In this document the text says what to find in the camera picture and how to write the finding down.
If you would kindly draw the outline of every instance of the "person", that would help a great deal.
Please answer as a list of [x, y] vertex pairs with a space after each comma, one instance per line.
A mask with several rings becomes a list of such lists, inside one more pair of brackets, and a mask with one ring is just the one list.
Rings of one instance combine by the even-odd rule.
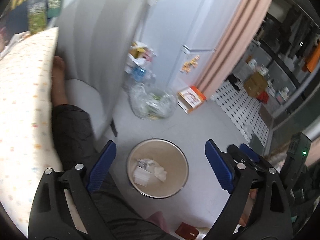
[[[88, 113], [70, 105], [65, 92], [65, 63], [55, 56], [52, 66], [52, 136], [63, 170], [78, 163], [89, 169], [99, 158]], [[124, 200], [110, 174], [90, 194], [102, 219], [117, 240], [177, 240], [157, 225], [143, 220]]]

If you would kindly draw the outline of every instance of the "chair seat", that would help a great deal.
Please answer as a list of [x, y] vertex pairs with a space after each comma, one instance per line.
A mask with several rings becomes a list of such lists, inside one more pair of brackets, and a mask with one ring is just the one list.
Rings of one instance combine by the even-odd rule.
[[78, 106], [86, 111], [91, 119], [93, 133], [99, 139], [106, 126], [101, 96], [97, 90], [78, 79], [69, 79], [65, 82], [66, 95], [69, 104]]

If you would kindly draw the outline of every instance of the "refrigerator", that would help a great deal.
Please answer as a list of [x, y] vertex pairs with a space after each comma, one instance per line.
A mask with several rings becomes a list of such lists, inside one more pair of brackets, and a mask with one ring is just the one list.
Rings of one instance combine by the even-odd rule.
[[[140, 40], [156, 54], [152, 68], [158, 84], [175, 92], [194, 85], [241, 0], [158, 0], [149, 8]], [[181, 72], [198, 56], [197, 68]]]

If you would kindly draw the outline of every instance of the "curtain fold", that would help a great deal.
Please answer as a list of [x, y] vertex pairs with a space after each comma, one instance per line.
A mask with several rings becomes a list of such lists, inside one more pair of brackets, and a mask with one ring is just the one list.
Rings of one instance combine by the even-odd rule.
[[196, 86], [210, 97], [231, 73], [258, 31], [272, 0], [242, 0]]

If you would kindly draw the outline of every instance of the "blue gripper pad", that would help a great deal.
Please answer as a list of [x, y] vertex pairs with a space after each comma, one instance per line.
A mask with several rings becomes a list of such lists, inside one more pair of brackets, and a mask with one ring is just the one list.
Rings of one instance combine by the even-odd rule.
[[90, 175], [87, 190], [93, 192], [98, 190], [108, 174], [109, 168], [116, 157], [116, 144], [113, 141], [109, 141], [96, 164], [93, 166]]
[[241, 144], [239, 149], [245, 153], [251, 160], [253, 160], [255, 163], [258, 163], [260, 161], [259, 155], [256, 154], [249, 146], [246, 144]]
[[207, 157], [214, 174], [216, 174], [220, 186], [231, 194], [234, 189], [234, 185], [232, 183], [233, 175], [232, 171], [222, 159], [220, 155], [221, 151], [215, 144], [212, 144], [210, 140], [206, 142], [204, 150], [205, 156]]

